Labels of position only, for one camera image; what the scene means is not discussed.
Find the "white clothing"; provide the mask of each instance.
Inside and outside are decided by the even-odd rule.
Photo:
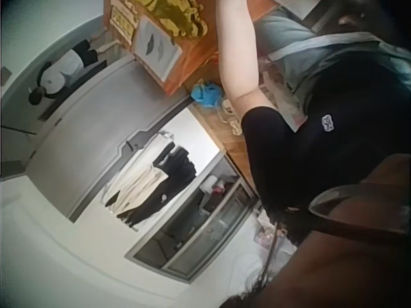
[[[137,152],[127,165],[106,186],[102,203],[106,204],[118,191],[130,185],[141,176],[153,164],[153,161],[161,154],[173,139],[157,134],[144,149]]]
[[[163,170],[151,165],[140,176],[136,176],[131,184],[120,190],[117,201],[110,210],[118,215],[138,208],[167,178],[168,175]]]
[[[68,83],[74,82],[83,69],[82,59],[71,49],[43,72],[40,86],[46,88],[47,94],[56,94]]]

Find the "white wall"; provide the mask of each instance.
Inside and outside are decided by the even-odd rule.
[[[26,176],[1,190],[2,281],[14,298],[36,294],[36,305],[21,307],[97,307],[96,293],[111,299],[100,307],[167,307],[187,288],[124,259],[135,233],[100,204],[72,224]],[[111,305],[119,300],[127,305]]]
[[[19,74],[58,39],[103,14],[103,0],[14,0],[1,23],[2,66]]]

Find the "wooden shelf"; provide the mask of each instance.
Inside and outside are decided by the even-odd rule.
[[[168,95],[172,95],[181,85],[208,59],[210,59],[218,51],[217,32],[216,32],[216,0],[197,0],[198,4],[204,6],[201,11],[201,18],[208,25],[207,34],[198,40],[187,40],[176,38],[176,43],[182,48],[183,54],[179,61],[171,70],[168,79],[163,83],[158,77],[147,67],[147,71],[159,83]],[[277,8],[278,4],[273,0],[249,0],[249,10],[253,21],[256,21],[266,15],[268,12]],[[150,16],[150,13],[141,5],[138,6],[139,13],[151,18],[157,25],[161,23]],[[110,24],[111,6],[110,0],[104,1],[104,24],[113,33],[113,37],[118,39],[126,49],[132,50],[132,46],[121,36],[115,27]]]

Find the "sticker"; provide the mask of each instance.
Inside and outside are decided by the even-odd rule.
[[[120,0],[111,0],[111,6],[115,6],[124,17],[133,25],[135,29],[139,25],[139,14],[134,10],[134,6],[128,7],[127,1],[125,3],[121,2]]]
[[[133,40],[133,34],[136,29],[133,27],[131,22],[128,21],[128,19],[115,6],[113,6],[111,10],[110,23],[120,32],[120,34],[131,45]]]
[[[322,125],[326,132],[332,132],[334,130],[333,118],[328,114],[322,117]]]

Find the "hanging clothes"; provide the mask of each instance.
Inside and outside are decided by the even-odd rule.
[[[117,215],[135,209],[167,178],[168,175],[163,170],[149,166],[132,183],[120,190],[118,199],[110,206],[110,210]]]
[[[138,208],[119,214],[119,219],[133,227],[159,212],[176,195],[183,191],[196,177],[196,170],[188,159],[188,152],[179,148],[175,153],[159,163],[157,167],[163,170],[168,178]]]
[[[153,137],[146,147],[134,155],[130,162],[106,186],[102,203],[108,206],[109,201],[112,202],[113,197],[120,190],[126,188],[136,178],[140,178],[144,173],[148,172],[148,168],[152,165],[153,157],[158,157],[170,144],[173,145],[173,148],[175,147],[173,136],[169,133],[161,132]]]

